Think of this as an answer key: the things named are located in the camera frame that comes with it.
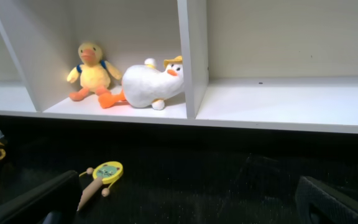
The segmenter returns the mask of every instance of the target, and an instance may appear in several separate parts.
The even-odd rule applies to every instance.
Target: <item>blue backpack strap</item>
[[[100,60],[100,64],[102,65],[102,67],[103,67],[104,69],[107,70],[106,61],[105,61],[105,60]]]
[[[80,65],[77,65],[77,72],[80,73],[80,74],[82,72],[82,69],[81,69]]]

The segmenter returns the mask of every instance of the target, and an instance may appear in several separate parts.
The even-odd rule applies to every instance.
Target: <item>plush toy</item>
[[[122,78],[122,91],[118,95],[110,92],[99,97],[102,108],[112,107],[118,101],[127,100],[136,108],[152,105],[155,110],[165,107],[167,100],[183,91],[182,56],[165,60],[164,72],[155,69],[155,60],[149,58],[145,65],[133,65]]]
[[[89,42],[81,44],[78,48],[78,55],[83,64],[77,65],[67,77],[67,81],[73,83],[81,75],[80,81],[83,88],[78,92],[70,93],[70,98],[73,101],[83,100],[89,92],[96,93],[98,96],[109,93],[108,86],[111,81],[109,73],[115,79],[122,78],[118,69],[109,62],[102,60],[102,50],[96,44]]]

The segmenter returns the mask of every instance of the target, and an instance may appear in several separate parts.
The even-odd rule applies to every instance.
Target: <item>black floor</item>
[[[0,128],[0,204],[67,170],[123,164],[75,223],[299,223],[301,175],[358,194],[358,135],[8,117]]]

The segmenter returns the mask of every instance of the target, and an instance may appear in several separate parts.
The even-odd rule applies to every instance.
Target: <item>yellow duck's head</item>
[[[85,42],[78,48],[78,55],[86,65],[96,65],[102,59],[102,49],[94,43]]]

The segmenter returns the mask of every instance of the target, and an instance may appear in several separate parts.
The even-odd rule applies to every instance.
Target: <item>white duck's body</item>
[[[173,76],[146,65],[133,65],[122,78],[128,103],[144,108],[158,100],[167,100],[184,90],[183,75]]]

